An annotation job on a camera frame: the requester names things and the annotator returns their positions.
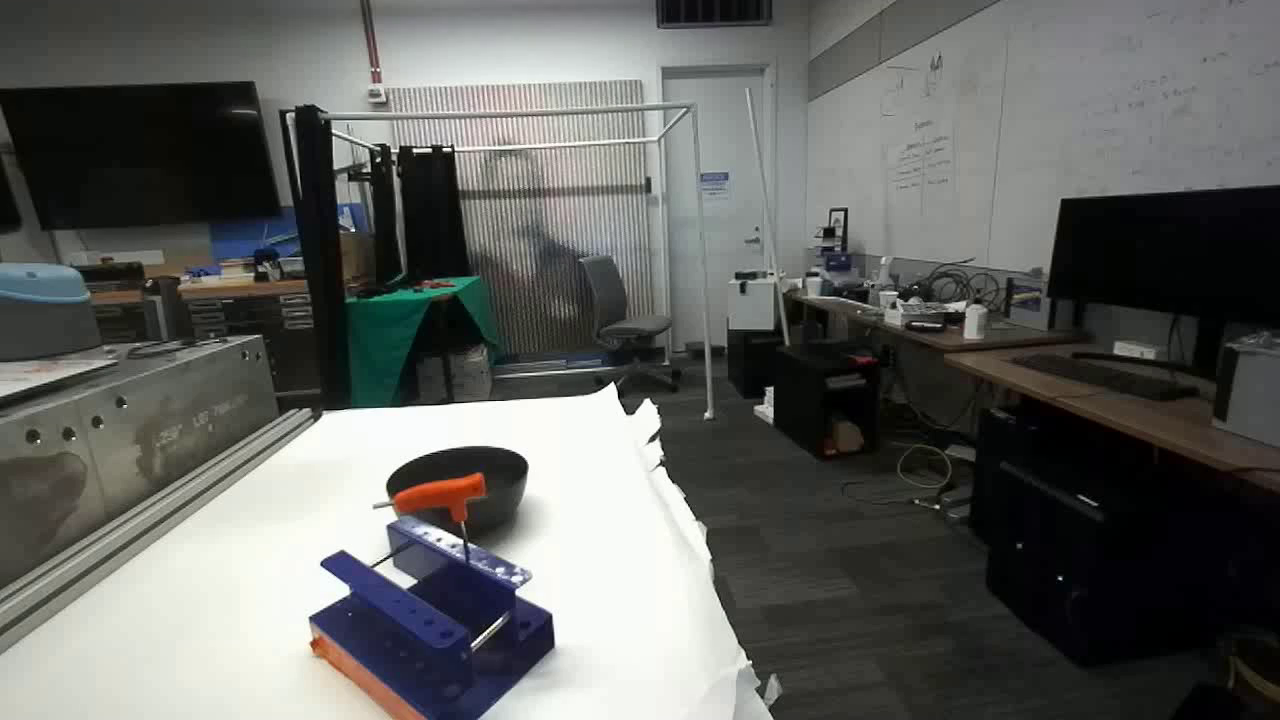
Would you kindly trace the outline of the red-handled screwdriver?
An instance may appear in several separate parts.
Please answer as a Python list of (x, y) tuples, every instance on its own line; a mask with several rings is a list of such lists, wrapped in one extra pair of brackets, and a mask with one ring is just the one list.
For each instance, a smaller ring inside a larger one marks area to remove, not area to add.
[(424, 474), (387, 496), (400, 515), (444, 518), (461, 540), (473, 540), (473, 509), (486, 496), (482, 470)]

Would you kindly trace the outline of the black bowl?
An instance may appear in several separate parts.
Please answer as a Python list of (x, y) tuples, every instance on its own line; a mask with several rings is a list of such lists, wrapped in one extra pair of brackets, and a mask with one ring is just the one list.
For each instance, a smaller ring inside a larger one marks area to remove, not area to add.
[(464, 442), (405, 460), (383, 491), (400, 515), (486, 534), (517, 518), (523, 484), (528, 460), (518, 452)]

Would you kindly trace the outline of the grey office chair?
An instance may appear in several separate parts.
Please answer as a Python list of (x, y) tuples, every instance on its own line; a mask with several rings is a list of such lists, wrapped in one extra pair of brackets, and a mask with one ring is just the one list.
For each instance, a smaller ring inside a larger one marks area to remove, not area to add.
[(659, 336), (672, 329), (669, 315), (634, 311), (626, 303), (622, 275), (611, 257), (589, 253), (582, 270), (582, 315), (579, 340), (600, 379), (672, 388), (680, 369), (669, 361)]

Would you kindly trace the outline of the green cloth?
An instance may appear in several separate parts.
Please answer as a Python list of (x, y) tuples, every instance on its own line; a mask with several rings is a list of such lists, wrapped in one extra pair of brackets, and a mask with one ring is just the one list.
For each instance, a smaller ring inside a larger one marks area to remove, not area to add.
[(356, 404), (393, 404), (437, 353), (500, 342), (486, 285), (444, 275), (346, 303), (346, 379)]

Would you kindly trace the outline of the blue tool rack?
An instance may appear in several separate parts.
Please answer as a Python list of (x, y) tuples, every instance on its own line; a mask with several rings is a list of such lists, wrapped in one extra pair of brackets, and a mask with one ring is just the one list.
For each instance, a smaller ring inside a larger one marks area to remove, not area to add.
[(550, 612), (528, 604), (528, 569), (437, 522), (393, 518), (383, 561), (319, 561), (342, 595), (307, 617), (311, 651), (366, 690), (393, 720), (481, 720), (550, 648)]

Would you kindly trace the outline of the black keyboard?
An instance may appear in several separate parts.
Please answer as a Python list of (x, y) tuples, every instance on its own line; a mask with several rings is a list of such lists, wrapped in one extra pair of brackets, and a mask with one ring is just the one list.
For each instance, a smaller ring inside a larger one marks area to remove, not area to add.
[(1174, 379), (1155, 379), (1155, 376), (1135, 376), (1135, 373), (1118, 373), (1118, 369), (1103, 369), (1103, 362), (1088, 362), (1088, 361), (1071, 361), (1071, 357), (1017, 357), (1013, 362), (1055, 376), (1055, 379), (1078, 379), (1090, 388), (1107, 388), (1107, 392), (1124, 392), (1124, 394), (1139, 394), (1139, 401), (1187, 401), (1194, 394), (1190, 382), (1174, 382)]

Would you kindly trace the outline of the black under-desk cabinet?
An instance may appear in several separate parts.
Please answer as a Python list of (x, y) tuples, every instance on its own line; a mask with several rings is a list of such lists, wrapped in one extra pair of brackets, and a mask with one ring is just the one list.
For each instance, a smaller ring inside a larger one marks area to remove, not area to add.
[(987, 591), (1075, 665), (1271, 631), (1276, 498), (1047, 404), (978, 417)]

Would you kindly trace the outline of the wooden desk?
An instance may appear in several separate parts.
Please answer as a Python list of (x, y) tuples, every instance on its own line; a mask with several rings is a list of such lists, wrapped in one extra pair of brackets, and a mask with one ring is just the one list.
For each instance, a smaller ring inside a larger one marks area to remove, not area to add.
[(987, 323), (978, 340), (967, 340), (958, 329), (908, 331), (908, 329), (882, 323), (873, 303), (838, 300), (838, 295), (799, 295), (799, 308), (821, 308), (851, 323), (889, 331), (891, 340), (918, 342), (937, 353), (949, 369), (978, 382), (1052, 404), (1059, 410), (1071, 410), (1078, 418), (1090, 418), (1098, 427), (1151, 442), (1159, 452), (1202, 463), (1229, 480), (1244, 480), (1267, 496), (1280, 496), (1280, 452), (1216, 427), (1209, 394), (1143, 401), (1143, 394), (1023, 369), (1023, 357), (1078, 353), (1078, 340), (1071, 331)]

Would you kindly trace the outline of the grey metal mounting plate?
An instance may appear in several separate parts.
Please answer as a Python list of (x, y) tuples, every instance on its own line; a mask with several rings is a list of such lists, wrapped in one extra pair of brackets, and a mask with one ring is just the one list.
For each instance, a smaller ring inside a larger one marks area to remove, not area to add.
[(115, 342), (37, 362), (0, 408), (0, 648), (316, 418), (279, 408), (259, 336)]

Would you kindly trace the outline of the black computer monitor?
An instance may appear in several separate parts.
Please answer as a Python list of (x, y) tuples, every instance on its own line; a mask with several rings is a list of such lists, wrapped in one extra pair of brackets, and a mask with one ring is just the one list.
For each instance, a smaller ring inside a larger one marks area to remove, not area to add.
[(1047, 295), (1194, 315), (1212, 369), (1229, 323), (1280, 323), (1280, 189), (1068, 196)]

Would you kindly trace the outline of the white pipe frame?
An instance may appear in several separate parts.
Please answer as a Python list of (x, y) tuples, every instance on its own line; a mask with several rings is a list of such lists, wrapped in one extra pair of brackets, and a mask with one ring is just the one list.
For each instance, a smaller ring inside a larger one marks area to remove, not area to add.
[(680, 288), (694, 295), (703, 418), (716, 417), (710, 376), (710, 280), (708, 280), (708, 217), (701, 182), (701, 111), (686, 99), (659, 105), (575, 105), (575, 106), (461, 106), (461, 111), (319, 111), (324, 147), (335, 140), (364, 147), (358, 123), (518, 123), (518, 119), (597, 119), (597, 114), (652, 114), (649, 131), (631, 136), (559, 136), (559, 140), (491, 140), (491, 152), (568, 152), (568, 147), (649, 147), (662, 180), (652, 211), (662, 218), (662, 285), (669, 311), (684, 315)]

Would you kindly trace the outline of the black wall television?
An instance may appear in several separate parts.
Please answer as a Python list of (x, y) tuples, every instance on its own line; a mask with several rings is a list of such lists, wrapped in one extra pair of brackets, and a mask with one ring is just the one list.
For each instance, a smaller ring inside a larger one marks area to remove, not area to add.
[(279, 211), (253, 79), (9, 86), (5, 123), (45, 226)]

